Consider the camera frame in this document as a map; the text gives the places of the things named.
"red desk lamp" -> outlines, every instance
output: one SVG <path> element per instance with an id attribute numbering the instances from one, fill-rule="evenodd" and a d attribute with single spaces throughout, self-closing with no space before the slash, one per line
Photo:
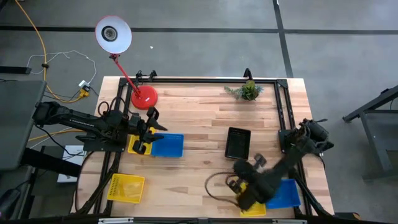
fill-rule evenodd
<path id="1" fill-rule="evenodd" d="M 148 110 L 157 101 L 156 90 L 148 85 L 135 86 L 122 66 L 119 64 L 120 53 L 131 45 L 131 30 L 128 24 L 118 16 L 106 16 L 95 27 L 95 37 L 99 45 L 111 54 L 109 56 L 132 86 L 131 103 L 140 110 Z"/>

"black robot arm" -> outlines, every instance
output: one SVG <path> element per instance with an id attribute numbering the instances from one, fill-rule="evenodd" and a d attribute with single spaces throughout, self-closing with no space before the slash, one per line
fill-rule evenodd
<path id="1" fill-rule="evenodd" d="M 36 125 L 63 124 L 87 132 L 86 136 L 76 138 L 85 143 L 84 150 L 96 151 L 122 151 L 126 147 L 127 135 L 138 135 L 139 141 L 134 143 L 133 149 L 138 154 L 145 153 L 144 143 L 151 143 L 161 136 L 154 136 L 149 128 L 167 129 L 157 123 L 159 112 L 150 108 L 147 112 L 148 120 L 145 122 L 138 113 L 133 113 L 129 118 L 119 110 L 108 110 L 97 117 L 87 113 L 71 110 L 57 102 L 44 102 L 36 104 L 33 120 Z"/>
<path id="2" fill-rule="evenodd" d="M 262 173 L 256 171 L 258 163 L 255 166 L 250 165 L 245 160 L 236 161 L 234 172 L 245 182 L 248 183 L 246 190 L 242 192 L 237 182 L 231 181 L 229 187 L 238 194 L 238 205 L 242 210 L 249 209 L 254 202 L 265 203 L 270 200 L 278 190 L 281 180 L 289 170 L 306 154 L 319 154 L 333 147 L 328 141 L 328 132 L 313 120 L 304 119 L 300 123 L 299 129 L 291 130 L 283 139 L 285 145 L 289 146 L 285 156 L 272 168 Z M 261 155 L 256 156 L 256 160 L 265 159 Z"/>

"black tray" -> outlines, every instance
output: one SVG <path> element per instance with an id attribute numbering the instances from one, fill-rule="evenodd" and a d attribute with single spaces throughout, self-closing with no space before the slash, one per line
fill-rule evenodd
<path id="1" fill-rule="evenodd" d="M 229 127 L 225 157 L 232 159 L 248 159 L 250 135 L 250 130 Z"/>

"yellow object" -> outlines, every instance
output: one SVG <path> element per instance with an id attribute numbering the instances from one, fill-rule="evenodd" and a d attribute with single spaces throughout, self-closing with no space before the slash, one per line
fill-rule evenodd
<path id="1" fill-rule="evenodd" d="M 18 5 L 19 9 L 21 9 L 21 11 L 25 14 L 27 20 L 30 22 L 30 24 L 32 24 L 32 27 L 35 29 L 37 37 L 39 38 L 40 43 L 42 44 L 43 53 L 44 53 L 44 64 L 47 64 L 47 52 L 45 50 L 45 45 L 44 45 L 42 36 L 40 35 L 39 31 L 37 30 L 37 28 L 36 28 L 35 24 L 33 23 L 32 19 L 30 19 L 28 14 L 25 12 L 24 8 L 19 4 L 18 0 L 15 0 L 15 3 Z M 47 79 L 47 68 L 44 67 L 44 81 L 46 81 L 46 79 Z M 49 92 L 51 93 L 51 95 L 53 95 L 57 100 L 61 101 L 62 103 L 74 103 L 74 102 L 79 101 L 79 100 L 81 100 L 83 98 L 83 97 L 79 96 L 75 100 L 63 100 L 63 99 L 59 98 L 57 95 L 55 95 L 53 93 L 53 91 L 50 89 L 49 85 L 47 85 L 46 87 L 49 90 Z"/>
<path id="2" fill-rule="evenodd" d="M 113 174 L 109 187 L 108 200 L 139 203 L 144 190 L 144 177 L 126 174 Z"/>
<path id="3" fill-rule="evenodd" d="M 149 128 L 149 131 L 152 134 L 155 134 L 156 129 Z M 137 154 L 134 150 L 132 150 L 132 146 L 134 145 L 134 142 L 137 141 L 137 140 L 139 140 L 139 136 L 131 135 L 130 142 L 129 142 L 129 148 L 127 150 L 128 153 Z M 144 146 L 146 147 L 144 155 L 150 155 L 150 152 L 152 151 L 152 143 L 150 143 L 150 144 L 144 143 Z"/>
<path id="4" fill-rule="evenodd" d="M 79 130 L 79 129 L 71 129 L 71 130 L 64 130 L 64 131 L 56 131 L 54 133 L 50 133 L 50 135 L 63 134 L 63 133 L 69 133 L 69 132 L 84 132 L 84 131 Z M 31 138 L 28 141 L 38 140 L 38 139 L 41 139 L 41 138 L 44 138 L 44 137 L 48 137 L 48 135 L 43 134 L 42 136 L 37 136 L 37 137 Z"/>
<path id="5" fill-rule="evenodd" d="M 84 98 L 84 97 L 87 97 L 87 96 L 89 96 L 90 94 L 86 91 L 86 90 L 84 90 L 84 89 L 80 89 L 80 93 L 79 93 L 79 97 L 78 97 L 78 99 L 79 98 Z"/>
<path id="6" fill-rule="evenodd" d="M 266 205 L 255 202 L 249 210 L 240 213 L 241 217 L 258 217 L 266 215 Z"/>

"small green plant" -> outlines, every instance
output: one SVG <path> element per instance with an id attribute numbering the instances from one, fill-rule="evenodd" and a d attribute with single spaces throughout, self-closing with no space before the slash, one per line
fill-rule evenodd
<path id="1" fill-rule="evenodd" d="M 241 97 L 245 100 L 255 100 L 264 90 L 262 86 L 256 85 L 253 80 L 248 80 L 245 85 L 235 90 L 227 86 L 224 86 L 224 89 L 227 93 L 235 96 L 236 99 Z"/>

